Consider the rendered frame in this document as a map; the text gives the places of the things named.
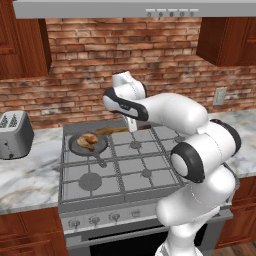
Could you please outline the brown wooden wall cupboard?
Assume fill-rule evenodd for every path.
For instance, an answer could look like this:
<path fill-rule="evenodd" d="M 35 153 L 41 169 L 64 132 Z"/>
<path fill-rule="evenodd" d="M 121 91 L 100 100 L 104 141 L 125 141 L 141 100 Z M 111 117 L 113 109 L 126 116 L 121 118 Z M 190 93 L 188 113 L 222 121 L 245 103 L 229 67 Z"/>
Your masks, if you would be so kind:
<path fill-rule="evenodd" d="M 0 80 L 46 76 L 52 58 L 44 19 L 17 19 L 0 0 Z"/>
<path fill-rule="evenodd" d="M 203 18 L 196 54 L 219 67 L 256 65 L 256 17 Z"/>

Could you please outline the brown wooden base cupboard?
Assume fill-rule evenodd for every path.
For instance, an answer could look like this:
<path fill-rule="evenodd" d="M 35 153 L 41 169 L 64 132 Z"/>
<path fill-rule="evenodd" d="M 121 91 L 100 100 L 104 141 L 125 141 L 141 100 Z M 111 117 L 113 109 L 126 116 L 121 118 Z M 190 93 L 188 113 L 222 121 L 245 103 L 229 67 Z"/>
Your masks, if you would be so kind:
<path fill-rule="evenodd" d="M 58 208 L 0 215 L 0 256 L 68 256 Z"/>
<path fill-rule="evenodd" d="M 225 222 L 216 249 L 256 241 L 256 176 L 240 179 L 231 211 L 233 218 Z"/>

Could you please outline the dark grey frying pan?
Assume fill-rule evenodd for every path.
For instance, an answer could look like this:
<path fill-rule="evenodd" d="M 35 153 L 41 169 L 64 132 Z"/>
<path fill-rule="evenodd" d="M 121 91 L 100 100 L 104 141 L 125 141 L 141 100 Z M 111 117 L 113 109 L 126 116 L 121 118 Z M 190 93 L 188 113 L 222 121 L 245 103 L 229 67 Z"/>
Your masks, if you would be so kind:
<path fill-rule="evenodd" d="M 99 136 L 98 142 L 93 144 L 94 150 L 90 151 L 88 148 L 84 148 L 77 143 L 79 136 L 80 134 L 75 134 L 69 139 L 68 146 L 70 151 L 78 156 L 93 156 L 102 168 L 106 168 L 107 164 L 100 157 L 100 154 L 108 147 L 108 138 L 106 136 Z"/>

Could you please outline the black oven door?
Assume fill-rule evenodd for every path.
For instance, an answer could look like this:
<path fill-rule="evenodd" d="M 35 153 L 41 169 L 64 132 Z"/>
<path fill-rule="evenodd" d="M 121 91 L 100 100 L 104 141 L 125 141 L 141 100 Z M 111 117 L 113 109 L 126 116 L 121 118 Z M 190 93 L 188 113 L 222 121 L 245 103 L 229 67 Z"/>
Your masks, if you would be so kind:
<path fill-rule="evenodd" d="M 154 256 L 167 238 L 167 231 L 154 234 L 111 236 L 88 240 L 84 235 L 65 237 L 70 256 Z"/>

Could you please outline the grey wall outlet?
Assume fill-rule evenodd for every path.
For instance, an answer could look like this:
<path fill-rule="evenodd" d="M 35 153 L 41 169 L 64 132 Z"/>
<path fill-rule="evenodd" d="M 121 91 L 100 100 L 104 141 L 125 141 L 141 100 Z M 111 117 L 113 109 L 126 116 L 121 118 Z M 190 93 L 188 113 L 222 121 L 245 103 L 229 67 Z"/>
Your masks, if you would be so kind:
<path fill-rule="evenodd" d="M 214 106 L 219 106 L 222 105 L 224 103 L 224 99 L 226 96 L 226 87 L 222 87 L 222 88 L 217 88 L 215 91 L 215 95 L 214 95 L 214 100 L 213 100 L 213 105 Z"/>

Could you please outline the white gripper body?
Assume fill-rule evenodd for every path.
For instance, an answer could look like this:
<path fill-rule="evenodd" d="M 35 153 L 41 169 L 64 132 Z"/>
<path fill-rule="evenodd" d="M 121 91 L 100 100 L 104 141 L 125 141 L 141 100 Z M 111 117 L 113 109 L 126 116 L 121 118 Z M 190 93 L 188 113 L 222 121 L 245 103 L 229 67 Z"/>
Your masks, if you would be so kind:
<path fill-rule="evenodd" d="M 128 130 L 131 133 L 136 132 L 138 130 L 137 122 L 135 119 L 127 117 L 127 116 L 123 116 L 123 119 L 128 127 Z"/>

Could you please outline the wooden spatula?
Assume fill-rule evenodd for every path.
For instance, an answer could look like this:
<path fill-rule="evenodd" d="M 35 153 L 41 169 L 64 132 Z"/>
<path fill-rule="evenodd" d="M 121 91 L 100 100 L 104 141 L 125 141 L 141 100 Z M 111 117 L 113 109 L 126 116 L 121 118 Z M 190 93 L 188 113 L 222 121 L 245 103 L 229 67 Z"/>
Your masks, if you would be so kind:
<path fill-rule="evenodd" d="M 142 125 L 137 127 L 137 131 L 150 129 L 151 125 Z M 111 135 L 113 133 L 120 133 L 120 132 L 128 132 L 129 129 L 127 127 L 116 127 L 116 128 L 100 128 L 96 130 L 97 135 Z"/>

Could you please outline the roasted brown chicken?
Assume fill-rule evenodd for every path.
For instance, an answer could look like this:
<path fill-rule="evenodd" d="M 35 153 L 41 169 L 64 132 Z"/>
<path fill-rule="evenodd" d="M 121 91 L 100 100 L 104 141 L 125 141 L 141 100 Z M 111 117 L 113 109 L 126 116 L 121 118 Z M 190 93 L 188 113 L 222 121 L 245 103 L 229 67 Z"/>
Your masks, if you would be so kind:
<path fill-rule="evenodd" d="M 94 151 L 93 144 L 98 142 L 98 137 L 94 133 L 85 133 L 82 134 L 77 139 L 77 144 L 83 148 L 87 148 L 90 151 Z"/>

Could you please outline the grey gas stove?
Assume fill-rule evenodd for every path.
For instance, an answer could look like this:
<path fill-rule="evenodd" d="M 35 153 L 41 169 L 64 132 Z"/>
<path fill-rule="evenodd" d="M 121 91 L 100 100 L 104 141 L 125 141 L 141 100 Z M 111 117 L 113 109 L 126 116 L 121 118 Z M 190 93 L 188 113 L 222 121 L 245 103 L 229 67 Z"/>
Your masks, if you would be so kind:
<path fill-rule="evenodd" d="M 87 238 L 160 225 L 155 215 L 159 198 L 187 183 L 171 168 L 170 150 L 183 139 L 165 127 L 100 135 L 108 138 L 108 147 L 100 154 L 107 167 L 93 156 L 78 156 L 68 146 L 75 134 L 94 132 L 104 123 L 79 123 L 63 127 L 58 211 L 64 237 L 84 234 Z M 131 212 L 140 211 L 134 218 Z M 109 219 L 119 213 L 117 222 Z M 100 222 L 94 226 L 91 216 Z M 77 229 L 70 220 L 79 220 Z"/>

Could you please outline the grey range hood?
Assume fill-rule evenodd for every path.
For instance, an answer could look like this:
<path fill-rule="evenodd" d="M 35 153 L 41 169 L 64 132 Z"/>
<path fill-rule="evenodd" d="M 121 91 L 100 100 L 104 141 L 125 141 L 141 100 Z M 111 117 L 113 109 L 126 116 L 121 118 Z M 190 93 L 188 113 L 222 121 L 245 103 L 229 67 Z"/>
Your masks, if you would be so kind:
<path fill-rule="evenodd" d="M 18 19 L 256 17 L 256 0 L 15 0 Z"/>

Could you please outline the grey toaster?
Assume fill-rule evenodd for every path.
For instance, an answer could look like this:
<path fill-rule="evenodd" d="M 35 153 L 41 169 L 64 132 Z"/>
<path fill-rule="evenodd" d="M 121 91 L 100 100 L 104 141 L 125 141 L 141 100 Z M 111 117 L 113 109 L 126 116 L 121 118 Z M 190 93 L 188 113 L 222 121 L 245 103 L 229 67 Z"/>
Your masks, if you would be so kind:
<path fill-rule="evenodd" d="M 0 159 L 13 160 L 27 156 L 34 139 L 25 111 L 7 111 L 0 117 Z"/>

